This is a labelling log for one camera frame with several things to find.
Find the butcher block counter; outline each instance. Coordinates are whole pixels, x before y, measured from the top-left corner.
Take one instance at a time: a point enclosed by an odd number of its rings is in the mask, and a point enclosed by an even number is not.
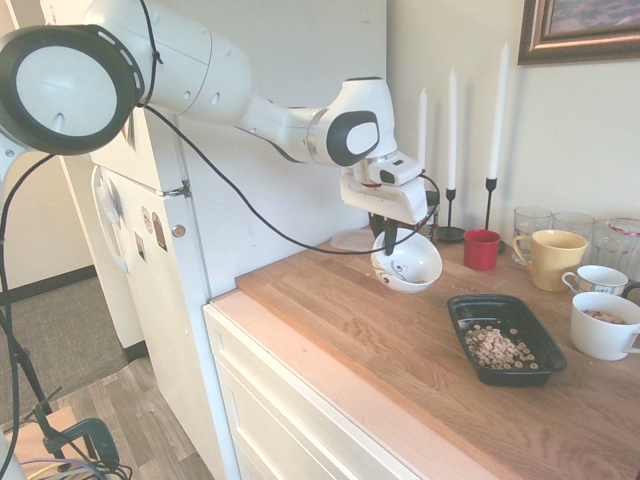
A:
[[[442,276],[417,294],[385,287],[369,256],[313,251],[239,277],[237,286],[494,478],[635,479],[640,355],[606,362],[578,352],[569,337],[572,294],[534,287],[509,249],[486,272],[463,265],[460,244],[438,249]],[[566,370],[541,387],[480,383],[447,309],[466,294],[522,299],[562,349]]]

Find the floor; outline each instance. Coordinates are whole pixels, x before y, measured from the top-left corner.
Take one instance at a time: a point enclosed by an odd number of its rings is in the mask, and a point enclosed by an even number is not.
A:
[[[213,480],[158,390],[148,358],[52,404],[71,406],[78,421],[102,419],[134,480]]]
[[[102,419],[135,480],[213,480],[156,384],[148,358],[127,364],[97,278],[13,305],[16,337],[54,410]],[[21,412],[36,400],[20,372]],[[11,418],[10,367],[0,341],[0,423]]]
[[[46,395],[58,397],[105,378],[127,365],[97,278],[16,302],[16,338],[29,352]],[[20,411],[37,403],[20,370]],[[0,334],[0,423],[11,419],[11,370]]]

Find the gray carpet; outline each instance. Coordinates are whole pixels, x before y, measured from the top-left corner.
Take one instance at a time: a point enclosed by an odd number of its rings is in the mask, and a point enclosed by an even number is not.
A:
[[[66,395],[127,365],[97,278],[22,300],[12,310],[15,336],[47,395],[58,387],[57,396]],[[36,403],[20,370],[20,411]],[[0,424],[11,420],[11,405],[11,369],[0,330]]]

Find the drinking glass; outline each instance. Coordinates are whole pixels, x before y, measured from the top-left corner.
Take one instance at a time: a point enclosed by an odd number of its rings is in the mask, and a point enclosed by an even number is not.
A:
[[[596,223],[593,217],[578,212],[558,212],[553,214],[551,228],[573,232],[591,240],[593,225]]]
[[[589,262],[624,272],[636,248],[637,238],[610,227],[610,220],[599,220],[593,229]]]
[[[513,237],[524,235],[531,237],[538,230],[547,230],[551,227],[553,212],[541,207],[518,207],[513,211]],[[518,247],[523,255],[531,260],[531,248],[529,242],[518,242]],[[514,262],[524,265],[524,262],[513,252],[511,258]]]

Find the picture frame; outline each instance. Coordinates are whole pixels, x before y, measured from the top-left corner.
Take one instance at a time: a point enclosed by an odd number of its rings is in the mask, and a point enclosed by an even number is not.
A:
[[[518,65],[638,57],[638,2],[525,0]]]

